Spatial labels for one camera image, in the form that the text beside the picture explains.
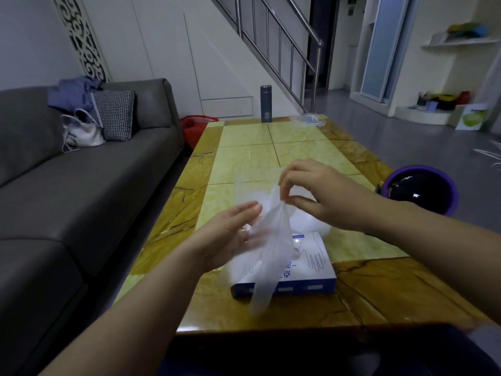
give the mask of white handbag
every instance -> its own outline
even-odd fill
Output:
[[[77,112],[84,113],[90,122],[83,122],[78,119],[75,116]],[[81,108],[77,108],[73,116],[61,115],[61,122],[65,128],[63,133],[63,153],[105,143],[101,132],[102,126],[92,118],[89,112]]]

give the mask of hand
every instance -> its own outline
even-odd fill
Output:
[[[316,201],[289,196],[292,186],[309,190]],[[318,220],[343,230],[371,233],[391,203],[334,168],[313,159],[297,159],[280,175],[280,199]]]
[[[222,211],[197,229],[181,246],[193,252],[203,272],[219,268],[234,256],[252,249],[247,243],[248,233],[242,231],[242,227],[252,224],[262,209],[258,202],[253,201]]]

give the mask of thermos bottle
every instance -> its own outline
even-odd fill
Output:
[[[272,122],[272,86],[261,86],[261,122]]]

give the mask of houndstooth pillow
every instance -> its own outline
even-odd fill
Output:
[[[106,141],[127,141],[132,136],[134,91],[93,91],[92,117],[103,128]]]

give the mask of coffee table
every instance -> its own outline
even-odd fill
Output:
[[[373,189],[392,170],[328,121],[298,128],[288,117],[210,123],[193,151],[118,298],[217,212],[233,204],[236,172],[277,168],[314,158]],[[324,240],[338,277],[334,294],[274,297],[253,317],[248,299],[235,300],[216,284],[219,271],[200,279],[178,333],[284,329],[360,331],[429,323],[464,330],[491,322],[483,313],[399,248],[332,228]]]

